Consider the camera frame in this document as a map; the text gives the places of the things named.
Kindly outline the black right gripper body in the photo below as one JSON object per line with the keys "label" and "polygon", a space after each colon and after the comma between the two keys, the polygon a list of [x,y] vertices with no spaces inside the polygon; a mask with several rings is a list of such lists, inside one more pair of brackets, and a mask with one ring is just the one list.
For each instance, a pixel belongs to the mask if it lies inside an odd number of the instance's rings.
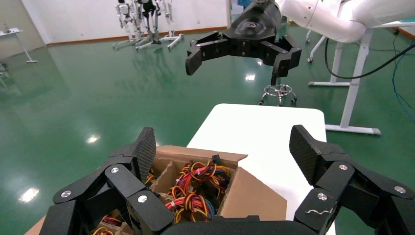
{"label": "black right gripper body", "polygon": [[273,0],[254,0],[223,32],[231,56],[262,58],[275,42],[282,15]]}

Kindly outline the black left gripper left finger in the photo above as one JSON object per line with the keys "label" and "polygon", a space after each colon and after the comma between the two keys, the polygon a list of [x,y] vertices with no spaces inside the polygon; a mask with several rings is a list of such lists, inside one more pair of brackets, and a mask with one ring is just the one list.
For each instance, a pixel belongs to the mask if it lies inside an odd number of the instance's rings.
{"label": "black left gripper left finger", "polygon": [[54,195],[40,234],[87,235],[114,210],[134,234],[162,234],[174,216],[145,185],[155,155],[154,129],[144,127],[135,142],[116,149],[94,172]]}

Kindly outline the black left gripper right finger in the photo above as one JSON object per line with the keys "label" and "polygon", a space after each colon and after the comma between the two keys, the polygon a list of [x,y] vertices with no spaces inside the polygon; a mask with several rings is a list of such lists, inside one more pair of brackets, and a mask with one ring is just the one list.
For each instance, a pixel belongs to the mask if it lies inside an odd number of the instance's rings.
{"label": "black left gripper right finger", "polygon": [[415,193],[408,186],[361,166],[339,145],[314,139],[302,125],[292,127],[289,149],[312,186],[295,222],[323,235],[346,208],[377,235],[414,234]]}

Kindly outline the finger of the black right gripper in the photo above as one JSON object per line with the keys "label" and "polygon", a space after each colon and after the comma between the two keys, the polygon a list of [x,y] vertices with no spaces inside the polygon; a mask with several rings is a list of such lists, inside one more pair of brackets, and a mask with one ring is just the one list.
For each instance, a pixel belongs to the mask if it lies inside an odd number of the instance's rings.
{"label": "finger of the black right gripper", "polygon": [[272,78],[287,77],[288,71],[299,65],[302,49],[289,35],[277,42],[263,41],[259,44],[259,58],[265,65],[272,66]]}
{"label": "finger of the black right gripper", "polygon": [[193,75],[203,61],[229,55],[230,41],[219,31],[213,31],[198,40],[191,40],[185,60],[187,75]]}

